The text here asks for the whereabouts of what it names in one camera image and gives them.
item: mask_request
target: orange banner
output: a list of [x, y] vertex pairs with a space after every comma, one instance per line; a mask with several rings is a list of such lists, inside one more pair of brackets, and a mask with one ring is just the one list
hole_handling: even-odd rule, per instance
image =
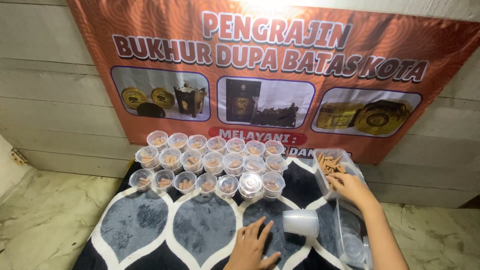
[[480, 45], [480, 24], [205, 0], [69, 0], [128, 139], [154, 130], [380, 162]]

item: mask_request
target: black and white rug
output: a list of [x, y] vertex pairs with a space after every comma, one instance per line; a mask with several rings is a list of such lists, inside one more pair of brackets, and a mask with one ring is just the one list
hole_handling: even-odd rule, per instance
[[[312, 160], [287, 158], [286, 186], [274, 202], [243, 201], [194, 191], [137, 193], [128, 186], [130, 167], [78, 257], [73, 270], [222, 270], [235, 244], [235, 232], [262, 216], [273, 220], [264, 251], [282, 253], [275, 270], [350, 269], [336, 254], [335, 202], [322, 198]], [[282, 212], [314, 209], [320, 220], [317, 238], [284, 233]]]

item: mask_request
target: marble floor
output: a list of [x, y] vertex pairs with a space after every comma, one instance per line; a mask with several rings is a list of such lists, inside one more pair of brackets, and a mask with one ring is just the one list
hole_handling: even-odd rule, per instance
[[[121, 179], [32, 170], [0, 197], [0, 268], [70, 270]], [[383, 204], [412, 270], [480, 266], [480, 210]]]

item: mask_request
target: round gold container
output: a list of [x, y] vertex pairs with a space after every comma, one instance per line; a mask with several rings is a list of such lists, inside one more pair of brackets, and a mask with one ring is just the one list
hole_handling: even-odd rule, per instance
[[156, 105], [164, 109], [170, 109], [175, 105], [175, 97], [163, 87], [157, 87], [152, 90], [152, 100]]
[[147, 97], [135, 87], [127, 87], [122, 90], [121, 98], [128, 107], [137, 109], [138, 105], [148, 102]]
[[363, 104], [350, 102], [325, 103], [317, 117], [317, 127], [343, 129], [353, 126], [355, 117]]
[[392, 133], [405, 122], [412, 112], [406, 101], [379, 100], [368, 103], [355, 120], [355, 127], [372, 135]]

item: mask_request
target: hand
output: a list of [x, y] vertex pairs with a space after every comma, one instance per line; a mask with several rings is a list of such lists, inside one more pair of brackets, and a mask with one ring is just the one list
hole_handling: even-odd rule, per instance
[[331, 189], [352, 201], [362, 212], [378, 204], [370, 189], [357, 176], [333, 172], [326, 179]]
[[280, 252], [275, 252], [271, 257], [262, 260], [265, 241], [273, 226], [270, 221], [257, 239], [258, 230], [265, 221], [265, 217], [238, 230], [237, 241], [232, 254], [223, 270], [262, 270], [275, 263], [280, 257]]

